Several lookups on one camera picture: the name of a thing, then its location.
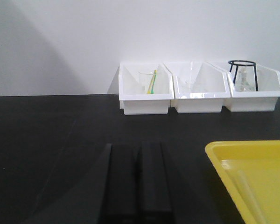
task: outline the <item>white plastic bin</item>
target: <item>white plastic bin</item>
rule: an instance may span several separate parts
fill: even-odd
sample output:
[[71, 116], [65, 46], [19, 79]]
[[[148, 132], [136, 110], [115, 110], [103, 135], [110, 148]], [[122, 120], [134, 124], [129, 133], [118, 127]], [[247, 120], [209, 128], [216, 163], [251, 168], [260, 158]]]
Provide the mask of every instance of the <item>white plastic bin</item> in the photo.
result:
[[226, 74], [206, 62], [164, 63], [173, 74], [178, 113], [221, 112], [224, 98], [230, 98]]
[[[148, 94], [154, 70], [157, 70], [154, 93]], [[174, 99], [172, 77], [162, 63], [120, 64], [119, 101], [124, 114], [168, 113], [171, 99]]]
[[[233, 84], [235, 69], [229, 72], [231, 65], [228, 61], [211, 62], [211, 64], [227, 73], [231, 98], [226, 99], [224, 105], [231, 112], [260, 112], [275, 109], [278, 97], [280, 97], [279, 71], [257, 64], [258, 91], [236, 91]], [[247, 81], [255, 85], [254, 75], [248, 75]]]

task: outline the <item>storage bin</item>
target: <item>storage bin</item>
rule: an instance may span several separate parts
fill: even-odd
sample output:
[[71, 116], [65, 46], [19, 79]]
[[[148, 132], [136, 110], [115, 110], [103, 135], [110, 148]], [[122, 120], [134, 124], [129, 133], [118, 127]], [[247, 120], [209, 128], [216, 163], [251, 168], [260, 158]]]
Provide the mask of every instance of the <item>storage bin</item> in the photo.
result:
[[246, 224], [280, 224], [280, 140], [212, 142], [205, 150]]
[[[234, 72], [229, 72], [228, 62], [210, 62], [226, 72], [231, 98], [224, 105], [231, 112], [273, 111], [280, 97], [280, 72], [261, 65], [256, 65], [258, 91], [236, 91], [233, 83]], [[247, 80], [255, 85], [254, 76], [248, 75]]]
[[226, 74], [206, 62], [164, 63], [173, 74], [178, 113], [221, 112], [230, 97]]
[[[153, 94], [147, 93], [149, 86]], [[124, 114], [168, 113], [173, 98], [172, 77], [162, 63], [120, 64], [119, 101]]]

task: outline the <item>yellow stirring rod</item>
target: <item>yellow stirring rod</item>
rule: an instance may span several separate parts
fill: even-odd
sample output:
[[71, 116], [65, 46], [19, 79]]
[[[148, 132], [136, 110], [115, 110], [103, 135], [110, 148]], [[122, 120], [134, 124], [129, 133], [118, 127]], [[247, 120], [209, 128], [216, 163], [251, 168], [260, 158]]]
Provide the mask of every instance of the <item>yellow stirring rod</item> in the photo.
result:
[[149, 88], [147, 90], [147, 94], [153, 94], [154, 93], [154, 82], [155, 82], [155, 78], [157, 75], [157, 70], [154, 70], [154, 74], [150, 80], [150, 84], [149, 84]]

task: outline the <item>yellow tray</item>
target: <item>yellow tray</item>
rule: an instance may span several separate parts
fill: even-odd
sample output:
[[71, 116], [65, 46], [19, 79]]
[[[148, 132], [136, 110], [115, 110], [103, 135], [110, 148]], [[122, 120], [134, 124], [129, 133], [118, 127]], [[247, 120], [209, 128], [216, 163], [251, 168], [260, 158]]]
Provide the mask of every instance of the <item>yellow tray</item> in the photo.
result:
[[205, 147], [246, 224], [280, 224], [280, 140]]

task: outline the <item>black wire stand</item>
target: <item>black wire stand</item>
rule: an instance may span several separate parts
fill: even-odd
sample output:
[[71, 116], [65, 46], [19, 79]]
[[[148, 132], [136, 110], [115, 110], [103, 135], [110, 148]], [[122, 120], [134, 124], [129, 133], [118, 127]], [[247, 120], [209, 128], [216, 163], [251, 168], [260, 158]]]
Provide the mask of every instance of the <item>black wire stand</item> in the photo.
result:
[[254, 77], [255, 77], [255, 87], [256, 87], [256, 91], [258, 91], [257, 72], [256, 72], [256, 63], [255, 62], [245, 61], [245, 60], [232, 60], [232, 61], [229, 61], [228, 64], [231, 65], [229, 72], [232, 71], [233, 66], [236, 66], [234, 78], [233, 78], [233, 84], [235, 84], [239, 66], [245, 66], [245, 67], [253, 66], [254, 67]]

